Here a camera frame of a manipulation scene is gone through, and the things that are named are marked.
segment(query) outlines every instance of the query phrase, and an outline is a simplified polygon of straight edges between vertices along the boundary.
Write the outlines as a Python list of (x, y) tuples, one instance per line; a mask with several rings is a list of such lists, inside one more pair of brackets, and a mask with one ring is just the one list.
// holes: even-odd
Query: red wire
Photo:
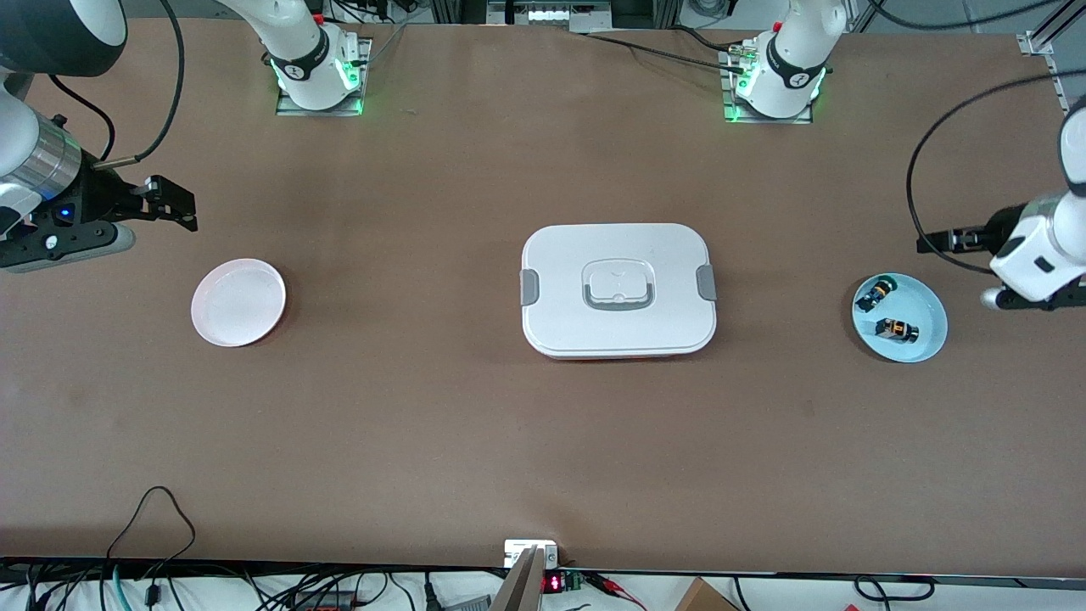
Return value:
[(632, 594), (626, 591), (626, 589), (622, 588), (622, 586), (616, 584), (615, 582), (608, 580), (607, 577), (604, 577), (604, 587), (606, 587), (608, 590), (611, 591), (611, 594), (621, 598), (622, 600), (628, 600), (636, 604), (637, 607), (641, 607), (641, 611), (648, 611), (648, 609), (646, 609), (645, 606), (642, 604), (640, 600), (634, 598)]
[(619, 593), (618, 597), (621, 598), (622, 600), (629, 600), (630, 602), (636, 604), (637, 607), (641, 607), (641, 611), (648, 611), (648, 609), (646, 609), (645, 606), (642, 604), (640, 600), (637, 600), (636, 598), (634, 598), (633, 595), (631, 595), (630, 593), (628, 593), (626, 590), (621, 590)]

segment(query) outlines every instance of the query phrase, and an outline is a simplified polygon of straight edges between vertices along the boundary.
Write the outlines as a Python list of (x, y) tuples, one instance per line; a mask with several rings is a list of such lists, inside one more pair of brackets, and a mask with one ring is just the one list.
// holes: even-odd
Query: black cable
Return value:
[(942, 29), (957, 29), (959, 27), (969, 27), (969, 26), (973, 26), (973, 25), (984, 25), (986, 23), (992, 23), (992, 22), (997, 22), (997, 21), (1000, 21), (1000, 20), (1006, 20), (1007, 17), (1013, 17), (1014, 15), (1021, 15), (1022, 13), (1028, 13), (1030, 11), (1032, 11), (1034, 9), (1039, 9), (1041, 7), (1047, 7), (1049, 4), (1056, 4), (1057, 2), (1060, 2), (1060, 1), (1061, 0), (1037, 0), (1036, 2), (1032, 2), (1030, 4), (1026, 4), (1026, 5), (1018, 8), (1018, 9), (1013, 9), (1013, 10), (1006, 11), (1006, 12), (1002, 12), (1002, 13), (996, 13), (994, 15), (990, 15), (990, 16), (987, 16), (987, 17), (982, 17), (982, 18), (978, 18), (978, 20), (969, 20), (969, 21), (963, 21), (963, 22), (958, 22), (958, 23), (918, 23), (918, 22), (910, 22), (908, 20), (904, 20), (904, 18), (895, 15), (894, 13), (891, 13), (889, 11), (887, 11), (886, 9), (884, 9), (882, 7), (882, 4), (880, 4), (876, 0), (868, 0), (868, 4), (871, 4), (871, 8), (874, 10), (874, 12), (879, 13), (880, 15), (882, 15), (886, 21), (888, 21), (891, 23), (896, 23), (897, 25), (899, 25), (901, 27), (908, 27), (909, 29), (921, 29), (921, 30), (925, 30), (925, 31), (938, 31), (938, 30), (942, 30)]
[(162, 8), (166, 11), (166, 16), (169, 17), (169, 25), (174, 28), (174, 39), (177, 41), (177, 81), (174, 85), (174, 99), (169, 102), (169, 112), (166, 114), (166, 120), (162, 124), (159, 135), (155, 136), (151, 144), (143, 149), (143, 152), (132, 155), (132, 158), (137, 162), (147, 158), (166, 139), (169, 126), (174, 124), (177, 106), (181, 103), (181, 89), (185, 87), (185, 38), (181, 36), (181, 24), (177, 23), (177, 15), (174, 13), (174, 8), (169, 5), (168, 0), (159, 0), (159, 2), (162, 3)]
[(192, 524), (192, 521), (189, 520), (189, 517), (185, 514), (185, 511), (181, 510), (181, 506), (177, 504), (177, 497), (174, 496), (174, 492), (165, 486), (151, 486), (148, 488), (147, 492), (143, 493), (143, 496), (140, 497), (139, 504), (136, 505), (136, 511), (134, 511), (131, 518), (128, 519), (128, 523), (125, 524), (125, 527), (122, 529), (121, 532), (117, 533), (117, 536), (113, 538), (110, 547), (105, 549), (105, 558), (102, 560), (102, 574), (98, 576), (98, 601), (102, 607), (102, 611), (105, 611), (105, 575), (109, 570), (110, 560), (113, 557), (113, 548), (116, 547), (117, 543), (121, 542), (126, 534), (128, 534), (128, 530), (131, 529), (136, 519), (139, 518), (140, 512), (143, 510), (143, 504), (147, 502), (151, 493), (155, 491), (162, 491), (163, 493), (166, 493), (167, 497), (169, 497), (169, 502), (173, 504), (174, 511), (177, 512), (177, 515), (185, 522), (185, 525), (189, 527), (189, 542), (185, 544), (185, 547), (174, 552), (173, 556), (155, 564), (154, 571), (157, 571), (157, 569), (163, 564), (185, 553), (190, 547), (192, 547), (192, 544), (197, 543), (197, 527)]
[(382, 15), (381, 13), (378, 13), (377, 11), (370, 11), (369, 9), (364, 9), (364, 8), (359, 7), (358, 4), (355, 4), (354, 7), (349, 7), (345, 2), (343, 2), (343, 0), (332, 0), (332, 3), (336, 4), (337, 7), (339, 7), (344, 13), (346, 13), (346, 14), (351, 15), (352, 17), (354, 17), (355, 20), (357, 20), (358, 23), (366, 23), (366, 20), (359, 17), (358, 13), (355, 13), (354, 11), (359, 11), (359, 12), (366, 13), (367, 15), (374, 15), (375, 17), (381, 20), (382, 22), (387, 21), (387, 22), (392, 23), (392, 24), (396, 23), (395, 20), (393, 20), (392, 17), (390, 17), (388, 15)]
[(106, 114), (104, 110), (98, 107), (90, 100), (84, 98), (79, 93), (76, 93), (67, 85), (61, 82), (61, 79), (56, 78), (55, 74), (50, 74), (49, 80), (52, 81), (52, 84), (55, 85), (58, 89), (67, 93), (70, 98), (87, 106), (87, 109), (89, 109), (91, 112), (102, 117), (102, 120), (105, 123), (105, 129), (109, 133), (105, 139), (105, 148), (102, 149), (102, 155), (99, 156), (99, 160), (105, 161), (105, 158), (110, 156), (110, 151), (113, 150), (114, 141), (117, 139), (117, 128), (116, 126), (113, 125), (113, 119), (110, 118), (110, 115)]
[(415, 599), (412, 598), (411, 593), (407, 591), (407, 588), (405, 588), (402, 585), (400, 585), (400, 582), (396, 581), (396, 576), (395, 575), (389, 574), (389, 581), (392, 582), (392, 585), (394, 585), (397, 588), (400, 588), (401, 590), (403, 590), (404, 596), (407, 597), (407, 602), (411, 603), (411, 611), (415, 611)]
[(661, 58), (668, 58), (669, 60), (675, 60), (679, 62), (686, 62), (689, 64), (702, 65), (706, 67), (711, 67), (714, 69), (723, 69), (725, 72), (731, 72), (734, 74), (742, 74), (743, 68), (738, 66), (722, 65), (714, 62), (706, 62), (703, 60), (695, 60), (693, 58), (685, 58), (683, 55), (677, 55), (674, 53), (669, 53), (667, 51), (660, 51), (659, 49), (653, 49), (651, 47), (642, 47), (641, 44), (635, 44), (633, 42), (627, 42), (626, 40), (618, 40), (616, 38), (606, 38), (604, 36), (596, 36), (594, 34), (582, 34), (585, 38), (591, 38), (593, 40), (603, 40), (604, 42), (610, 42), (613, 44), (621, 44), (622, 47), (629, 47), (630, 49), (636, 49), (639, 51), (645, 51), (646, 53), (653, 53), (654, 55), (660, 55)]
[(177, 588), (174, 587), (174, 577), (167, 574), (166, 583), (169, 584), (169, 593), (174, 595), (174, 602), (177, 603), (178, 611), (185, 611), (185, 606), (181, 604), (181, 597), (177, 596)]
[(931, 238), (929, 238), (927, 233), (924, 232), (924, 228), (920, 224), (920, 217), (917, 215), (917, 203), (915, 201), (913, 201), (912, 198), (912, 175), (917, 168), (917, 158), (920, 157), (920, 151), (923, 150), (924, 144), (927, 143), (927, 140), (930, 140), (932, 135), (935, 133), (935, 131), (939, 128), (939, 126), (946, 123), (951, 116), (958, 114), (958, 112), (960, 112), (962, 109), (975, 104), (976, 102), (987, 98), (988, 96), (994, 96), (1000, 91), (1007, 91), (1009, 89), (1014, 89), (1016, 87), (1024, 87), (1026, 85), (1032, 85), (1034, 82), (1039, 82), (1041, 80), (1049, 80), (1051, 78), (1065, 77), (1065, 76), (1082, 76), (1082, 75), (1086, 75), (1086, 69), (1059, 71), (1059, 72), (1053, 72), (1051, 74), (1038, 74), (1036, 76), (1018, 78), (1014, 80), (1009, 80), (1007, 82), (1003, 82), (1002, 85), (996, 85), (995, 87), (989, 87), (988, 89), (981, 91), (980, 93), (969, 98), (968, 100), (959, 102), (956, 106), (945, 112), (943, 116), (940, 116), (938, 120), (936, 120), (927, 129), (927, 131), (924, 132), (924, 137), (920, 139), (920, 142), (917, 144), (917, 148), (912, 151), (912, 156), (909, 158), (909, 169), (905, 174), (905, 196), (909, 204), (909, 215), (912, 216), (912, 225), (913, 227), (917, 228), (917, 234), (920, 236), (920, 239), (925, 244), (927, 244), (927, 246), (932, 250), (932, 252), (937, 254), (939, 258), (943, 258), (944, 260), (947, 260), (963, 269), (977, 271), (980, 273), (995, 275), (995, 272), (987, 267), (972, 265), (970, 263), (965, 263), (964, 260), (959, 260), (958, 258), (955, 258), (954, 256), (950, 256), (945, 252), (942, 252), (939, 249), (935, 247), (935, 244), (932, 243)]
[[(863, 591), (863, 588), (860, 587), (861, 582), (875, 586), (875, 589), (879, 590), (879, 596), (871, 596), (870, 594)], [(886, 596), (886, 590), (883, 589), (882, 584), (870, 575), (857, 575), (856, 580), (853, 581), (853, 587), (856, 589), (856, 594), (862, 596), (871, 602), (882, 602), (886, 608), (886, 611), (893, 611), (889, 608), (891, 602), (920, 602), (921, 600), (927, 600), (935, 594), (935, 582), (926, 582), (926, 585), (927, 591), (917, 596)]]
[(685, 31), (686, 34), (691, 35), (694, 38), (694, 40), (697, 40), (699, 44), (708, 47), (714, 51), (723, 51), (725, 53), (728, 52), (729, 49), (731, 49), (732, 44), (740, 44), (741, 42), (743, 42), (743, 40), (733, 40), (731, 42), (724, 42), (723, 44), (717, 44), (716, 42), (711, 42), (708, 38), (702, 36), (702, 33), (694, 29), (693, 27), (686, 27), (680, 24), (675, 24), (668, 29), (677, 29), (679, 31)]
[(743, 606), (743, 611), (750, 611), (750, 607), (746, 603), (746, 598), (743, 597), (743, 586), (740, 585), (740, 578), (732, 575), (732, 581), (735, 582), (735, 596), (740, 598), (740, 604)]
[[(381, 590), (379, 593), (377, 593), (374, 596), (374, 598), (370, 598), (369, 600), (366, 600), (366, 601), (359, 600), (358, 601), (358, 607), (365, 607), (367, 604), (372, 604), (374, 602), (377, 601), (378, 598), (381, 598), (381, 595), (384, 594), (384, 590), (387, 590), (389, 588), (389, 574), (388, 573), (381, 573), (381, 574), (384, 575), (384, 585), (381, 586)], [(358, 586), (362, 585), (362, 578), (365, 575), (366, 575), (365, 573), (363, 573), (362, 575), (358, 575), (358, 583), (356, 583), (354, 585), (354, 597), (356, 599), (358, 598)]]

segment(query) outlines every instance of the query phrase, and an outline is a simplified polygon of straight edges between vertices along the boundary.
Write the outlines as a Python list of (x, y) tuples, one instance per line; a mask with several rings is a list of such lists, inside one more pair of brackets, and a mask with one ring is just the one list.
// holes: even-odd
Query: cable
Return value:
[(631, 596), (629, 594), (624, 594), (623, 593), (623, 594), (620, 594), (618, 597), (621, 598), (622, 600), (629, 600), (630, 602), (636, 604), (637, 607), (641, 607), (641, 611), (648, 611), (648, 609), (646, 609), (645, 606), (642, 604), (640, 600), (637, 600), (636, 598), (634, 598), (633, 596)]
[(972, 265), (970, 263), (965, 263), (964, 260), (959, 260), (958, 258), (950, 256), (945, 252), (942, 252), (939, 249), (935, 247), (935, 244), (932, 243), (931, 238), (929, 238), (927, 233), (924, 232), (924, 228), (920, 224), (920, 217), (917, 215), (917, 203), (915, 201), (913, 201), (912, 198), (912, 175), (917, 169), (917, 158), (920, 157), (920, 151), (924, 149), (924, 144), (927, 143), (927, 140), (930, 140), (932, 135), (935, 133), (935, 131), (939, 128), (939, 126), (946, 123), (951, 116), (958, 114), (958, 112), (960, 112), (962, 109), (975, 104), (976, 102), (987, 98), (988, 96), (994, 96), (1000, 91), (1007, 91), (1009, 89), (1014, 89), (1016, 87), (1024, 87), (1026, 85), (1032, 85), (1034, 82), (1039, 82), (1041, 80), (1048, 80), (1050, 78), (1059, 78), (1065, 76), (1081, 76), (1081, 75), (1086, 75), (1086, 69), (1070, 69), (1070, 71), (1053, 72), (1050, 74), (1039, 74), (1036, 76), (1027, 76), (1024, 78), (1018, 78), (1015, 80), (1009, 80), (1007, 82), (1003, 82), (1002, 85), (996, 85), (995, 87), (989, 87), (988, 89), (981, 91), (980, 93), (969, 98), (968, 100), (959, 102), (956, 106), (945, 112), (943, 116), (938, 118), (938, 120), (936, 120), (931, 127), (927, 128), (927, 131), (924, 132), (924, 137), (920, 139), (919, 143), (917, 143), (917, 148), (912, 151), (912, 156), (909, 158), (909, 169), (905, 173), (905, 196), (909, 204), (909, 215), (912, 216), (912, 225), (913, 227), (917, 228), (917, 234), (920, 236), (920, 239), (925, 244), (927, 244), (927, 246), (932, 250), (932, 252), (937, 254), (939, 258), (943, 258), (944, 260), (947, 260), (948, 263), (957, 265), (963, 269), (969, 269), (971, 271), (976, 271), (980, 273), (995, 275), (995, 271), (993, 271), (987, 267)]
[(364, 8), (359, 7), (358, 4), (355, 4), (354, 7), (349, 7), (345, 2), (343, 2), (343, 0), (332, 0), (332, 3), (336, 4), (337, 7), (339, 7), (340, 10), (342, 10), (348, 15), (351, 15), (352, 17), (354, 17), (355, 20), (357, 20), (358, 23), (366, 23), (366, 20), (359, 17), (358, 13), (355, 13), (354, 11), (359, 11), (359, 12), (363, 12), (363, 13), (365, 13), (367, 15), (374, 15), (375, 17), (381, 20), (382, 22), (387, 21), (389, 23), (396, 23), (392, 17), (390, 17), (388, 15), (382, 15), (381, 13), (378, 13), (377, 11), (370, 11), (369, 9), (364, 9)]
[(113, 589), (117, 593), (117, 600), (121, 601), (122, 609), (132, 611), (131, 604), (128, 604), (128, 598), (125, 597), (125, 590), (121, 589), (121, 568), (116, 564), (113, 565)]
[(113, 142), (117, 139), (117, 128), (116, 126), (113, 125), (113, 119), (110, 118), (110, 115), (106, 114), (104, 110), (98, 107), (90, 100), (84, 98), (79, 93), (76, 93), (71, 88), (68, 88), (67, 85), (61, 82), (61, 79), (56, 78), (55, 74), (50, 74), (49, 80), (52, 81), (52, 84), (55, 85), (58, 89), (67, 93), (70, 98), (87, 106), (91, 112), (102, 117), (102, 120), (105, 123), (105, 129), (109, 132), (109, 135), (106, 136), (105, 139), (105, 148), (102, 149), (102, 155), (99, 157), (99, 160), (105, 161), (105, 157), (110, 156), (110, 151), (113, 150)]
[(743, 586), (740, 585), (740, 578), (732, 575), (732, 581), (735, 582), (735, 596), (740, 597), (740, 604), (743, 606), (743, 611), (750, 611), (750, 606), (746, 603), (746, 598), (743, 596)]
[(109, 568), (109, 562), (113, 557), (113, 548), (116, 547), (117, 543), (119, 543), (121, 539), (124, 538), (126, 534), (128, 534), (128, 530), (131, 529), (132, 524), (136, 522), (136, 519), (139, 518), (140, 512), (143, 510), (143, 504), (147, 502), (147, 499), (148, 497), (151, 496), (151, 493), (154, 493), (155, 491), (162, 491), (163, 493), (166, 493), (167, 497), (169, 497), (169, 502), (173, 504), (174, 511), (177, 512), (177, 515), (185, 522), (185, 525), (188, 526), (189, 529), (189, 542), (185, 544), (185, 546), (181, 549), (174, 552), (173, 556), (163, 560), (162, 562), (159, 562), (155, 565), (154, 571), (157, 571), (157, 569), (161, 568), (162, 565), (166, 564), (167, 562), (171, 562), (178, 556), (185, 553), (186, 551), (189, 550), (190, 547), (192, 547), (192, 544), (197, 543), (197, 527), (192, 524), (192, 521), (189, 520), (189, 517), (185, 514), (185, 511), (181, 510), (181, 506), (177, 504), (177, 497), (174, 496), (173, 491), (171, 491), (165, 486), (151, 486), (150, 488), (148, 488), (147, 492), (143, 493), (143, 496), (140, 497), (139, 504), (136, 505), (136, 511), (134, 511), (131, 518), (128, 519), (128, 523), (125, 524), (125, 527), (122, 529), (121, 532), (117, 533), (117, 536), (113, 538), (113, 542), (110, 543), (110, 547), (105, 549), (105, 558), (102, 560), (102, 574), (99, 575), (98, 578), (98, 599), (99, 603), (101, 603), (102, 611), (105, 611), (105, 571)]
[(154, 137), (151, 144), (143, 149), (142, 152), (114, 161), (96, 163), (94, 169), (123, 167), (143, 161), (166, 139), (166, 133), (169, 132), (169, 127), (174, 124), (174, 116), (177, 115), (177, 106), (181, 103), (181, 89), (185, 88), (185, 38), (181, 36), (181, 25), (177, 22), (177, 15), (174, 13), (174, 8), (169, 5), (169, 0), (159, 0), (159, 2), (162, 3), (162, 8), (166, 11), (166, 16), (169, 17), (169, 25), (174, 28), (174, 39), (177, 42), (177, 81), (174, 84), (174, 99), (169, 102), (169, 112), (166, 113), (166, 120), (163, 122), (162, 128), (159, 129), (159, 135)]
[(174, 595), (174, 602), (177, 603), (177, 610), (185, 611), (185, 606), (181, 604), (181, 597), (177, 596), (177, 588), (174, 587), (174, 577), (167, 574), (166, 583), (169, 584), (169, 593)]
[(1021, 7), (1019, 9), (1013, 9), (1013, 10), (1006, 11), (1006, 12), (1002, 12), (1002, 13), (996, 13), (994, 15), (990, 15), (990, 16), (987, 16), (987, 17), (982, 17), (982, 18), (978, 18), (978, 20), (969, 20), (969, 21), (963, 21), (963, 22), (958, 22), (958, 23), (917, 23), (917, 22), (910, 22), (908, 20), (904, 20), (904, 18), (895, 15), (894, 13), (891, 13), (886, 9), (883, 9), (882, 4), (879, 3), (876, 0), (868, 0), (868, 4), (871, 4), (871, 8), (874, 10), (874, 12), (876, 12), (880, 15), (882, 15), (883, 17), (885, 17), (886, 21), (888, 21), (891, 23), (896, 23), (897, 25), (899, 25), (901, 27), (908, 27), (909, 29), (922, 29), (922, 30), (925, 30), (925, 31), (938, 31), (938, 30), (942, 30), (942, 29), (957, 29), (959, 27), (970, 27), (970, 26), (973, 26), (973, 25), (984, 25), (986, 23), (992, 23), (992, 22), (997, 22), (997, 21), (1000, 21), (1000, 20), (1006, 20), (1007, 17), (1013, 17), (1014, 15), (1021, 15), (1022, 13), (1028, 13), (1030, 11), (1032, 11), (1034, 9), (1039, 9), (1041, 7), (1047, 7), (1049, 4), (1056, 4), (1057, 2), (1060, 2), (1060, 1), (1061, 0), (1037, 0), (1036, 2), (1032, 2), (1030, 4)]
[[(359, 600), (358, 603), (357, 603), (357, 607), (365, 607), (367, 604), (372, 604), (378, 598), (381, 598), (381, 595), (384, 594), (384, 590), (387, 590), (389, 588), (389, 574), (388, 573), (381, 573), (381, 574), (384, 575), (384, 585), (381, 586), (381, 591), (377, 593), (377, 595), (374, 596), (374, 598), (370, 598), (369, 600), (366, 600), (366, 601), (361, 601)], [(358, 598), (358, 586), (362, 585), (362, 578), (365, 577), (365, 576), (366, 576), (365, 573), (358, 575), (358, 582), (354, 584), (354, 598), (355, 599)]]
[(724, 42), (723, 44), (717, 44), (715, 42), (710, 42), (706, 37), (702, 36), (702, 34), (696, 29), (679, 24), (675, 24), (668, 29), (677, 29), (679, 31), (685, 31), (686, 34), (694, 37), (694, 40), (697, 40), (698, 43), (700, 43), (702, 46), (708, 47), (714, 51), (723, 51), (725, 53), (728, 52), (729, 49), (731, 49), (732, 44), (740, 44), (743, 42), (742, 40), (733, 40), (731, 42)]
[(725, 72), (731, 72), (734, 74), (742, 74), (743, 68), (738, 66), (729, 66), (714, 62), (706, 62), (703, 60), (695, 60), (693, 58), (684, 58), (683, 55), (677, 55), (674, 53), (669, 53), (667, 51), (660, 51), (659, 49), (652, 49), (649, 47), (642, 47), (641, 44), (635, 44), (633, 42), (627, 42), (626, 40), (618, 40), (616, 38), (607, 38), (604, 36), (596, 36), (594, 34), (582, 34), (585, 38), (591, 38), (593, 40), (603, 40), (604, 42), (610, 42), (613, 44), (621, 44), (622, 47), (629, 47), (630, 49), (636, 49), (639, 51), (645, 51), (646, 53), (653, 53), (654, 55), (660, 55), (661, 58), (668, 58), (669, 60), (675, 60), (678, 62), (686, 62), (694, 65), (703, 65), (706, 67), (711, 67), (714, 69), (723, 69)]
[[(860, 587), (860, 582), (867, 582), (879, 590), (879, 596), (871, 596), (870, 594), (863, 591)], [(871, 602), (882, 602), (886, 611), (893, 611), (889, 608), (891, 602), (920, 602), (921, 600), (927, 600), (935, 594), (935, 582), (927, 582), (927, 591), (918, 596), (886, 596), (886, 590), (883, 589), (882, 584), (875, 581), (874, 577), (870, 575), (857, 575), (856, 580), (853, 581), (853, 587), (856, 589), (856, 594), (862, 596)]]
[(407, 597), (407, 602), (411, 603), (411, 611), (415, 611), (415, 599), (412, 598), (411, 593), (407, 591), (407, 588), (405, 588), (402, 585), (400, 585), (400, 582), (396, 581), (396, 576), (395, 575), (392, 575), (392, 574), (389, 574), (389, 573), (386, 573), (386, 574), (389, 575), (389, 581), (392, 582), (392, 585), (394, 585), (397, 588), (400, 588), (400, 589), (403, 590), (404, 596)]

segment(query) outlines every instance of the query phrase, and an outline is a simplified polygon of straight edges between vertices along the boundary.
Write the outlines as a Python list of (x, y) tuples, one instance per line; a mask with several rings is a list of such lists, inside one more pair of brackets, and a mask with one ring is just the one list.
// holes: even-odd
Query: white container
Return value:
[(525, 338), (555, 359), (694, 353), (717, 330), (709, 249), (671, 222), (552, 225), (520, 263)]

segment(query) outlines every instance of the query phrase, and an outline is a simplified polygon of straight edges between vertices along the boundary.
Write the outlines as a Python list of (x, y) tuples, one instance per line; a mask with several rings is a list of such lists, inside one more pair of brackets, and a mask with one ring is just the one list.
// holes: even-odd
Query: blue bowl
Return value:
[[(864, 313), (856, 302), (875, 285), (880, 276), (894, 278), (897, 289), (880, 301), (873, 310)], [(883, 319), (909, 323), (920, 330), (920, 338), (914, 344), (879, 338), (875, 335), (875, 323)], [(853, 297), (853, 326), (869, 348), (899, 364), (926, 361), (938, 354), (947, 341), (947, 311), (943, 302), (927, 284), (905, 273), (879, 273), (861, 283)]]

